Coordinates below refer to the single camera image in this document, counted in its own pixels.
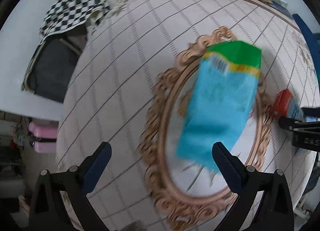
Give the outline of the patterned tablecloth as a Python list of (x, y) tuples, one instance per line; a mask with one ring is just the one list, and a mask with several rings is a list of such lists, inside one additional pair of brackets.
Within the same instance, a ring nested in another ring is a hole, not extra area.
[(261, 76), (244, 132), (232, 149), (260, 171), (281, 169), (296, 206), (316, 153), (296, 149), (270, 115), (288, 89), (319, 106), (312, 57), (298, 25), (257, 0), (120, 0), (90, 32), (64, 101), (57, 170), (79, 165), (106, 141), (112, 157), (88, 199), (110, 230), (213, 230), (236, 195), (223, 177), (175, 155), (198, 54), (241, 40), (261, 49)]

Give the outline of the red blue small box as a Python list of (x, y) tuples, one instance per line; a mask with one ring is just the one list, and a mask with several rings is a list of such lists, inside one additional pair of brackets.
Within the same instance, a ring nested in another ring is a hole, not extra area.
[(289, 89), (284, 89), (277, 94), (272, 106), (271, 115), (275, 119), (287, 117), (301, 122), (304, 121), (303, 111)]

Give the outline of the dark folded cot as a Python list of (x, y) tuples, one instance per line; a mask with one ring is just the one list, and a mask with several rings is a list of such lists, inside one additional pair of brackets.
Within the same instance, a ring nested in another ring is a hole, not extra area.
[(21, 90), (63, 103), (81, 50), (66, 35), (52, 35), (36, 49)]

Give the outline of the blue green packet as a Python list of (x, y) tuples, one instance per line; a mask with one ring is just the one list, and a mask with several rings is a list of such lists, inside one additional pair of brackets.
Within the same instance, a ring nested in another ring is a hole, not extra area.
[(257, 92), (261, 49), (243, 41), (208, 47), (200, 59), (176, 156), (214, 171), (212, 147), (231, 150), (241, 136)]

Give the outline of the pink suitcase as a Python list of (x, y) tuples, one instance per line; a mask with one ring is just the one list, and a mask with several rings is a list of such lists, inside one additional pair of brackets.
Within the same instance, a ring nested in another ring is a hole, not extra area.
[(33, 119), (28, 125), (28, 142), (40, 154), (55, 154), (59, 123)]

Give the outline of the checkered black white cloth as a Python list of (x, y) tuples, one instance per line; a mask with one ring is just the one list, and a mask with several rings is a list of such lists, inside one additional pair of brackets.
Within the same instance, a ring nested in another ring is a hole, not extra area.
[(109, 11), (110, 5), (106, 0), (58, 0), (44, 17), (39, 30), (40, 42), (86, 23), (95, 12), (100, 20)]

